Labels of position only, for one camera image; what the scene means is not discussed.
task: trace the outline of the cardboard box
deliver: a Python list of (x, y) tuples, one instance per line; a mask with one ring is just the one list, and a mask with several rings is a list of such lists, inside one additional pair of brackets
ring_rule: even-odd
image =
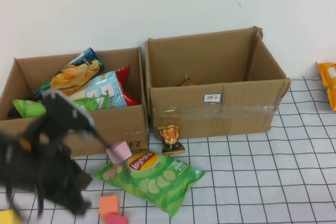
[[(127, 141), (132, 150), (147, 149), (149, 127), (140, 49), (132, 48), (96, 53), (104, 63), (104, 72), (124, 68), (128, 64), (131, 65), (125, 89), (142, 103), (126, 108), (92, 112), (91, 115), (98, 131), (111, 145), (118, 141)], [(7, 113), (13, 107), (12, 101), (25, 99), (51, 75), (62, 69), (78, 55), (15, 59), (0, 99), (0, 130), (10, 133), (23, 131), (34, 118), (8, 120)], [(72, 149), (73, 156), (106, 153), (98, 141), (86, 141), (77, 134), (69, 134), (65, 141)]]
[[(146, 91), (155, 137), (176, 124), (180, 138), (266, 132), (290, 86), (262, 41), (262, 29), (146, 43)], [(185, 76), (201, 83), (179, 87)]]

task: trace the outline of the white floor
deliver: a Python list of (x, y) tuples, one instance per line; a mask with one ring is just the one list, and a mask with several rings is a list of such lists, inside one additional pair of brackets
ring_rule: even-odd
[[(187, 152), (176, 158), (208, 172), (175, 218), (95, 179), (83, 192), (93, 206), (85, 218), (49, 203), (39, 223), (104, 223), (98, 201), (109, 194), (120, 196), (130, 224), (336, 223), (335, 125), (320, 78), (295, 79), (268, 133), (181, 140)], [(151, 135), (150, 150), (161, 149)], [(89, 173), (107, 160), (106, 154), (77, 158)], [(29, 224), (36, 223), (35, 196), (16, 192), (15, 201)], [(0, 209), (6, 208), (0, 193)]]

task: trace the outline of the snack bag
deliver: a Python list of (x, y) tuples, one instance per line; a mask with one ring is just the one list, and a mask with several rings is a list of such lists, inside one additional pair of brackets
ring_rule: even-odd
[[(46, 113), (46, 109), (40, 102), (33, 102), (29, 100), (14, 100), (15, 108), (23, 118), (32, 118), (41, 116)], [(74, 101), (76, 106), (82, 108), (84, 111), (90, 112), (94, 110), (106, 109), (108, 100), (107, 95), (101, 95), (97, 98), (83, 98)]]
[(108, 96), (108, 109), (139, 105), (140, 102), (131, 97), (123, 88), (126, 84), (129, 69), (130, 66), (128, 65), (126, 68), (94, 77), (79, 91), (69, 96), (69, 99), (76, 100), (106, 94)]
[(328, 88), (328, 98), (332, 110), (336, 111), (336, 64), (325, 62), (318, 64), (323, 85)]
[(182, 161), (149, 151), (134, 154), (126, 164), (120, 168), (109, 163), (93, 176), (156, 205), (172, 218), (187, 190), (205, 174)]
[(198, 82), (192, 81), (189, 76), (185, 76), (185, 81), (181, 84), (183, 86), (196, 86), (200, 85)]
[[(42, 93), (50, 88), (59, 89), (65, 95), (71, 95), (95, 76), (96, 73), (103, 70), (103, 63), (98, 59), (92, 48), (88, 48), (68, 63), (62, 70), (43, 83), (25, 100), (38, 102), (42, 98)], [(9, 118), (18, 116), (19, 113), (15, 108), (12, 108), (8, 113)]]
[(163, 140), (163, 155), (172, 155), (172, 154), (180, 154), (185, 153), (185, 148), (178, 141), (180, 127), (176, 125), (168, 125), (163, 127), (158, 127), (160, 135)]

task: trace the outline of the lay's logo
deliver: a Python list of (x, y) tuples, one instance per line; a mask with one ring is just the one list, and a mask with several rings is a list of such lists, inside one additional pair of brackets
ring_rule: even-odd
[(156, 153), (148, 152), (145, 154), (134, 155), (129, 160), (129, 166), (133, 170), (145, 170), (151, 168), (158, 161)]

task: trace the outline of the green chip bag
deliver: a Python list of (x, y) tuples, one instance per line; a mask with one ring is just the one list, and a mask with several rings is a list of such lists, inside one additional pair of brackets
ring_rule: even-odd
[(204, 174), (182, 161), (146, 151), (134, 154), (121, 169), (109, 163), (93, 176), (156, 205), (173, 218), (187, 190)]
[[(77, 107), (82, 108), (84, 111), (90, 112), (94, 110), (103, 110), (107, 108), (108, 96), (100, 95), (95, 98), (82, 98), (73, 101)], [(32, 118), (41, 116), (46, 113), (46, 109), (40, 102), (33, 102), (29, 100), (14, 100), (16, 110), (23, 118)]]

